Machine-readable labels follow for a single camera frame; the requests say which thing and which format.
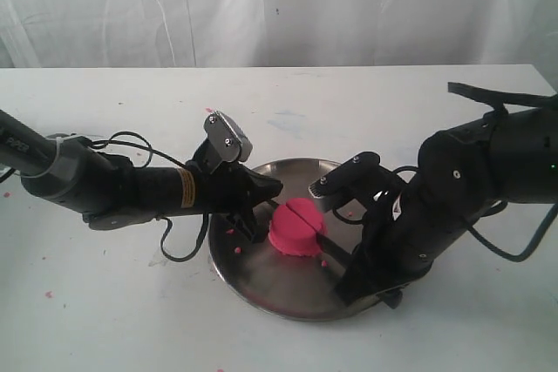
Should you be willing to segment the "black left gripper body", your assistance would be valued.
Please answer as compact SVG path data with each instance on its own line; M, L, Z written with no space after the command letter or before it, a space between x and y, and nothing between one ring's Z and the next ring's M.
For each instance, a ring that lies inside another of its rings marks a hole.
M184 167L128 167L126 210L141 220L163 216L233 213L249 202L248 169L224 165L206 173Z

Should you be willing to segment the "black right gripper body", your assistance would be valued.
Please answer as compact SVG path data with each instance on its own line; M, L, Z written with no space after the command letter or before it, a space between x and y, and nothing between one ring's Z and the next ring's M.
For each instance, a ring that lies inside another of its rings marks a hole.
M492 151L505 123L483 118L436 132L419 148L408 182L380 163L362 180L367 212L382 208L391 218L376 252L382 291L426 275L498 200Z

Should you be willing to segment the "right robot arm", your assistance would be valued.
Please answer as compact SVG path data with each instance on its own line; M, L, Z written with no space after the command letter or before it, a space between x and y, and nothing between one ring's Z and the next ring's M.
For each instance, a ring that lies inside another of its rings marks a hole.
M549 209L526 248L529 258L557 215L557 114L551 110L484 118L436 132L420 147L412 178L381 166L374 152L342 165L344 191L365 207L362 235L336 293L345 304L376 296L390 307L409 283L476 223L508 204Z

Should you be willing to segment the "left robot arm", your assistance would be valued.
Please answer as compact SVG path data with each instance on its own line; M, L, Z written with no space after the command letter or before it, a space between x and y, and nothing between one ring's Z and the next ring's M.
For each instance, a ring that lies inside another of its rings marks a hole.
M249 240L261 240L254 209L277 197L282 182L244 166L252 145L226 114L210 113L204 131L192 159L135 166L126 156L101 152L104 141L46 138L3 112L1 163L19 173L28 193L81 214L93 230L222 214Z

